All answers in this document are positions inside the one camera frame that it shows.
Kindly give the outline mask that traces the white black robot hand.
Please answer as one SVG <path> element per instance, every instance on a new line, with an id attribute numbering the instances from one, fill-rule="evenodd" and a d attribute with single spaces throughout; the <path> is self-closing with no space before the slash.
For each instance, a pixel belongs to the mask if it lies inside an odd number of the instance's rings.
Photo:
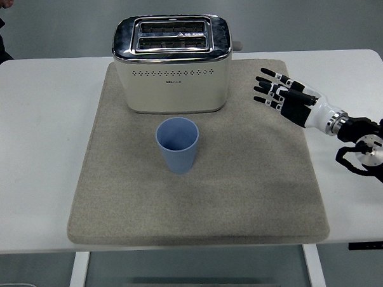
<path id="1" fill-rule="evenodd" d="M 292 123 L 336 135 L 340 125 L 348 119 L 345 111 L 328 103 L 325 95 L 310 86 L 267 68 L 262 68 L 261 72 L 271 78 L 256 76 L 258 85 L 254 90 L 259 95 L 254 100 L 275 109 Z"/>

